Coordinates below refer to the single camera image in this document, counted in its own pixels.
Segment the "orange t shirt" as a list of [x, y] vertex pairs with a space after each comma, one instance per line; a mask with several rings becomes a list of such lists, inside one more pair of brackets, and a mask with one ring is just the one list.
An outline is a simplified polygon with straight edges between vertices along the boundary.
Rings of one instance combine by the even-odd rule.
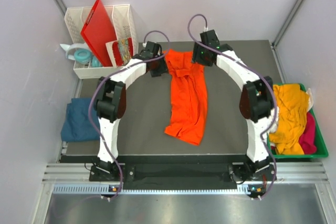
[[171, 80], [171, 119], [165, 134], [200, 145], [205, 132], [208, 95], [204, 66], [192, 63], [191, 51], [170, 50], [165, 56]]

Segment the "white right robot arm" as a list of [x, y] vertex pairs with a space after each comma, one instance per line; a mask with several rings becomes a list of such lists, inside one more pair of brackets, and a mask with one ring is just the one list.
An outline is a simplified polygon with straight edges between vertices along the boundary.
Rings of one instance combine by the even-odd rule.
[[269, 167], [269, 153], [265, 148], [268, 128], [276, 119], [273, 81], [269, 76], [260, 77], [236, 56], [232, 47], [220, 44], [215, 30], [200, 33], [200, 42], [194, 43], [192, 63], [203, 66], [216, 65], [225, 71], [241, 90], [239, 110], [248, 127], [249, 161], [245, 174], [252, 180], [258, 179]]

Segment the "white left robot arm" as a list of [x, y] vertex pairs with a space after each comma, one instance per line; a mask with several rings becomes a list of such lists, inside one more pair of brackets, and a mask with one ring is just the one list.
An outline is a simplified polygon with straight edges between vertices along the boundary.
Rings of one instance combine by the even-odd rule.
[[152, 77], [159, 77], [167, 72], [161, 45], [146, 42], [144, 49], [108, 79], [101, 77], [98, 92], [93, 101], [100, 125], [100, 148], [97, 169], [107, 180], [114, 180], [120, 174], [116, 164], [118, 157], [118, 127], [126, 107], [127, 88], [139, 77], [149, 72]]

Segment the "red patterned booklet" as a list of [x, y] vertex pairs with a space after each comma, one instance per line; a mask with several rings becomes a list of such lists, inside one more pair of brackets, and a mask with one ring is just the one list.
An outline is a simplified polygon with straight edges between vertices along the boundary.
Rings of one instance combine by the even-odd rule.
[[106, 43], [106, 49], [114, 68], [125, 66], [133, 56], [131, 37]]

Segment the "white perforated organizer basket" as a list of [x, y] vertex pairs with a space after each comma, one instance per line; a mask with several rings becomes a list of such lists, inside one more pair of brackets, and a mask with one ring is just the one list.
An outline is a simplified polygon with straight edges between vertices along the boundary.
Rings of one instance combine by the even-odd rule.
[[[132, 8], [129, 4], [124, 5], [106, 5], [105, 9], [111, 19], [115, 33], [118, 39], [131, 37], [133, 42], [133, 51], [138, 52], [139, 44], [137, 32], [133, 20]], [[86, 21], [91, 7], [71, 7], [66, 10], [65, 24], [74, 44], [84, 43], [80, 32]], [[73, 70], [79, 79], [94, 79], [107, 76], [118, 70], [115, 67], [92, 67], [92, 63], [81, 64], [74, 63]]]

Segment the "red plastic board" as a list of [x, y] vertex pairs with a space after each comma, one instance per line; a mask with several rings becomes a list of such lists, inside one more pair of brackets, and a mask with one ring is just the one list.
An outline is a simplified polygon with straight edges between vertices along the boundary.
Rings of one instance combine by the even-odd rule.
[[80, 34], [99, 62], [104, 67], [112, 67], [106, 43], [116, 40], [117, 36], [101, 0], [95, 1]]

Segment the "yellow t shirt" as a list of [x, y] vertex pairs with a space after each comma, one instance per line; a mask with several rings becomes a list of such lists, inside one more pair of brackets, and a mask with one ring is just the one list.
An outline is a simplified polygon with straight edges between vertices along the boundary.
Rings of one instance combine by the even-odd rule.
[[269, 134], [270, 142], [275, 144], [278, 155], [303, 155], [299, 144], [307, 124], [309, 96], [299, 84], [273, 85], [279, 108], [278, 127]]

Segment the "folded blue t shirt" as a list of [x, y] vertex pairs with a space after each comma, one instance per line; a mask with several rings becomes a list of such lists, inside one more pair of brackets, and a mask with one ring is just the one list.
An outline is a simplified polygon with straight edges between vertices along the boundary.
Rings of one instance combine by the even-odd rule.
[[100, 140], [99, 133], [89, 120], [91, 98], [73, 98], [66, 107], [66, 117], [60, 136], [64, 142], [87, 142]]

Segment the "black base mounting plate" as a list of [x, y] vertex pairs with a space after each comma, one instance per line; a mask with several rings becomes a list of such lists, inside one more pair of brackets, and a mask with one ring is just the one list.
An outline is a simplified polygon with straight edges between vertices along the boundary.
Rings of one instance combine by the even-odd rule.
[[123, 182], [123, 189], [233, 189], [239, 182], [270, 182], [274, 166], [248, 176], [246, 155], [121, 155], [119, 175], [97, 169], [92, 160], [91, 182]]

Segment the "magenta t shirt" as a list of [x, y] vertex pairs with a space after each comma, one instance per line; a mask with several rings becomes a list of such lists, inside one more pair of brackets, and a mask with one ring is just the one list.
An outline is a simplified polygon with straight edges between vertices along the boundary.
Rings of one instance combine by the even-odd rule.
[[317, 151], [315, 146], [316, 122], [311, 113], [307, 113], [307, 123], [304, 132], [299, 137], [299, 144], [305, 155], [314, 154]]

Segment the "green plastic bin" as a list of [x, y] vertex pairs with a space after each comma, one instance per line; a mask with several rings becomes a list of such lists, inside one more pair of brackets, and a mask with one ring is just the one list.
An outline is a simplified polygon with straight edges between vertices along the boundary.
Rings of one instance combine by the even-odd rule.
[[[304, 92], [307, 91], [307, 89], [304, 87], [303, 84], [301, 84], [301, 83], [298, 83], [298, 84], [300, 85], [301, 90], [303, 90]], [[299, 159], [299, 158], [325, 158], [325, 157], [328, 157], [329, 153], [328, 153], [327, 147], [325, 145], [322, 133], [320, 131], [317, 119], [315, 117], [313, 107], [309, 111], [309, 113], [311, 113], [313, 115], [313, 117], [315, 119], [315, 122], [316, 122], [316, 134], [315, 134], [314, 143], [315, 143], [315, 146], [317, 147], [317, 151], [314, 154], [311, 154], [311, 155], [305, 155], [305, 154], [303, 154], [303, 155], [278, 155], [278, 154], [276, 154], [276, 151], [275, 151], [275, 144], [270, 142], [269, 135], [268, 135], [268, 146], [270, 147], [270, 149], [271, 149], [272, 153], [274, 154], [275, 158], [278, 158], [278, 159], [289, 159], [289, 158]]]

